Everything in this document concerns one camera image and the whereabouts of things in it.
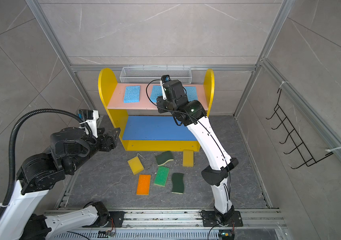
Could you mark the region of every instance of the wire mesh basket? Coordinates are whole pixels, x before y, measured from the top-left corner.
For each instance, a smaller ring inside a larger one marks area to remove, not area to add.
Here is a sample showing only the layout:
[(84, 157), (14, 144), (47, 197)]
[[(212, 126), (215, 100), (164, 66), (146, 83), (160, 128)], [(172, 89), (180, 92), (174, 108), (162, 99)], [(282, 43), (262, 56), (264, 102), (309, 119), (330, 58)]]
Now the wire mesh basket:
[(149, 83), (152, 80), (161, 79), (162, 75), (169, 75), (171, 79), (177, 79), (181, 83), (192, 82), (190, 67), (183, 66), (125, 67), (121, 70), (120, 81), (122, 83)]

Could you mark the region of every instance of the gray marble floor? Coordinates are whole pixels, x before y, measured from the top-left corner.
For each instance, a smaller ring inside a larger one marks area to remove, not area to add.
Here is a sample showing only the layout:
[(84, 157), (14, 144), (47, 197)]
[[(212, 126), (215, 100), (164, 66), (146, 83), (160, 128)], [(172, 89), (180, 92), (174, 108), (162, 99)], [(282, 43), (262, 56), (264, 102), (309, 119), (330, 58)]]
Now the gray marble floor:
[[(237, 157), (239, 165), (231, 171), (231, 201), (235, 208), (266, 208), (255, 172), (246, 154), (239, 129), (232, 116), (209, 117), (218, 139), (225, 150)], [(112, 128), (107, 116), (101, 126)], [(137, 152), (127, 152), (119, 142), (110, 152), (99, 152), (82, 168), (69, 197), (68, 207), (82, 207), (89, 201), (103, 201), (107, 208), (212, 208), (214, 205), (210, 185), (201, 177), (208, 165), (204, 151), (194, 153), (194, 166), (182, 166), (182, 152), (173, 152), (174, 161), (165, 164), (170, 168), (165, 187), (154, 185), (158, 166), (155, 155), (159, 152), (139, 152), (144, 166), (140, 174), (151, 175), (148, 196), (136, 195), (138, 175), (133, 175), (127, 161)], [(184, 173), (184, 194), (171, 193), (171, 175)]]

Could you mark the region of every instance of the black wire rack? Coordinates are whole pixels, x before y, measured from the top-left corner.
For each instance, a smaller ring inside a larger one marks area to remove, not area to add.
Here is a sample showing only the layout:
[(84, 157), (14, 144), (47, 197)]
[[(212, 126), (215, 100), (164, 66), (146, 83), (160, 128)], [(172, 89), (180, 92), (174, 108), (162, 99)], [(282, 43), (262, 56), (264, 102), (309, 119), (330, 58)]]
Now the black wire rack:
[[(289, 120), (289, 118), (288, 118), (287, 115), (285, 114), (284, 110), (283, 110), (283, 109), (281, 108), (281, 106), (279, 105), (280, 96), (281, 96), (281, 89), (280, 89), (280, 88), (278, 89), (277, 94), (279, 94), (279, 95), (278, 95), (277, 104), (276, 104), (276, 106), (275, 106), (274, 109), (273, 109), (273, 110), (274, 110), (274, 113), (273, 113), (273, 115), (272, 115), (270, 118), (266, 118), (266, 119), (269, 120), (269, 119), (273, 118), (274, 115), (276, 115), (276, 116), (279, 118), (280, 124), (279, 124), (276, 128), (273, 128), (273, 127), (272, 127), (272, 129), (273, 129), (273, 130), (276, 130), (276, 129), (278, 129), (278, 128), (282, 125), (282, 126), (284, 126), (286, 132), (288, 133), (288, 135), (287, 135), (286, 138), (285, 138), (285, 141), (284, 141), (284, 142), (279, 142), (279, 143), (280, 143), (280, 144), (286, 143), (286, 141), (287, 141), (288, 138), (290, 137), (290, 138), (292, 139), (292, 142), (293, 142), (294, 146), (295, 146), (295, 148), (293, 148), (292, 151), (290, 151), (290, 152), (284, 152), (284, 154), (290, 154), (290, 153), (292, 153), (294, 150), (297, 149), (297, 151), (298, 151), (298, 153), (300, 154), (302, 160), (304, 161), (304, 163), (301, 164), (300, 166), (298, 166), (298, 167), (291, 167), (291, 168), (292, 168), (292, 169), (298, 169), (299, 167), (301, 167), (301, 166), (303, 166), (303, 165), (306, 165), (306, 166), (309, 167), (309, 166), (312, 166), (313, 164), (316, 164), (316, 163), (318, 163), (319, 161), (321, 161), (321, 160), (323, 160), (323, 159), (325, 159), (325, 158), (331, 156), (331, 155), (333, 154), (333, 152), (327, 153), (327, 154), (326, 154), (323, 158), (321, 158), (320, 160), (314, 159), (314, 157), (312, 156), (312, 153), (311, 153), (311, 152), (309, 151), (309, 149), (307, 148), (307, 146), (306, 146), (305, 142), (302, 140), (300, 134), (297, 132), (296, 128), (293, 126), (292, 122)], [(299, 137), (299, 141), (298, 141), (298, 142), (294, 141), (294, 139), (293, 139), (293, 137), (292, 137), (292, 134), (293, 134), (293, 133), (296, 133), (297, 136)], [(303, 151), (307, 151), (307, 153), (309, 153), (309, 159), (308, 159), (308, 160), (305, 160), (305, 157), (303, 156)]]

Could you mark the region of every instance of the blue shelf board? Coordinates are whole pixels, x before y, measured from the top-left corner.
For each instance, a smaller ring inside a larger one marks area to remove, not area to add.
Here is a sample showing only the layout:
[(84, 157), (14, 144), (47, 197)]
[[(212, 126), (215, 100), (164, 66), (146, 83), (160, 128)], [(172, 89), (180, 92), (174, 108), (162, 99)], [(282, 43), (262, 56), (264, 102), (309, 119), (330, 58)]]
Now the blue shelf board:
[(123, 140), (197, 141), (184, 125), (169, 116), (129, 116)]

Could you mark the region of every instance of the aluminum frame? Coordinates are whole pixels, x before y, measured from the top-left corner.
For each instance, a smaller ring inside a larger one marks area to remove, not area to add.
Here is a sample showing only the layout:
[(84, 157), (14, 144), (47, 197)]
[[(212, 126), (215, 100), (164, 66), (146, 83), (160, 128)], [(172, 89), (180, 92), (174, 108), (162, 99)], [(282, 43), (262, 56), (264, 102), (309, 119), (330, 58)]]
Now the aluminum frame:
[[(266, 72), (280, 85), (287, 79), (273, 66), (266, 58), (261, 61), (262, 67)], [(281, 89), (292, 101), (292, 103), (301, 111), (312, 127), (317, 131), (322, 140), (332, 149), (341, 146), (341, 138), (337, 133), (326, 123), (326, 121), (312, 108), (312, 106), (302, 97), (302, 95), (290, 83), (285, 83)], [(334, 151), (334, 154), (341, 161), (341, 149)]]
[(93, 104), (91, 98), (88, 95), (87, 90), (84, 88), (83, 84), (80, 81), (80, 78), (77, 76), (76, 73), (74, 73), (71, 69), (71, 65), (69, 62), (69, 59), (60, 45), (51, 25), (49, 24), (49, 21), (47, 17), (45, 16), (43, 9), (41, 8), (39, 2), (37, 0), (25, 0), (32, 11), (33, 15), (35, 16), (37, 22), (41, 26), (45, 36), (47, 36), (48, 41), (51, 43), (53, 49), (55, 50), (56, 54), (58, 55), (58, 58), (64, 65), (64, 68), (68, 72), (69, 76), (71, 77), (72, 81), (74, 82), (76, 88), (80, 92), (81, 96), (84, 99), (84, 102), (87, 104), (88, 108), (95, 110), (96, 107)]
[[(45, 215), (58, 215), (76, 209), (66, 208), (45, 211)], [(164, 229), (210, 229), (204, 227), (200, 211), (203, 209), (108, 209), (109, 211), (124, 211), (123, 226), (119, 229), (130, 230), (164, 230)], [(288, 229), (280, 209), (235, 209), (240, 211), (243, 227), (236, 229)]]
[(259, 74), (259, 70), (260, 70), (260, 62), (262, 61), (263, 58), (266, 58), (269, 55), (270, 50), (272, 49), (272, 46), (274, 44), (274, 42), (276, 41), (276, 38), (279, 34), (279, 32), (281, 31), (281, 28), (283, 27), (283, 24), (286, 20), (286, 18), (288, 17), (288, 14), (290, 12), (290, 10), (293, 7), (293, 4), (296, 0), (284, 0), (283, 3), (281, 4), (281, 8), (277, 14), (277, 17), (273, 23), (272, 29), (269, 32), (269, 35), (265, 41), (264, 47), (261, 50), (261, 53), (257, 59), (257, 63), (256, 63), (256, 69), (255, 72), (252, 73), (252, 75), (250, 75), (250, 78), (244, 88), (244, 91), (240, 97), (240, 100), (238, 101), (237, 107), (235, 109), (235, 112), (233, 113), (233, 116), (235, 116), (235, 118), (238, 117), (238, 115), (240, 114), (240, 111), (242, 109), (242, 107), (245, 104), (245, 101), (250, 93), (250, 90), (252, 89), (253, 85), (254, 85), (254, 81), (256, 80), (258, 74)]
[(165, 64), (165, 65), (71, 65), (72, 71), (101, 71), (104, 68), (110, 68), (112, 71), (121, 71), (123, 67), (188, 67), (191, 70), (206, 71), (208, 69), (213, 69), (214, 71), (254, 71), (255, 65), (252, 64), (212, 64), (212, 65), (175, 65), (175, 64)]

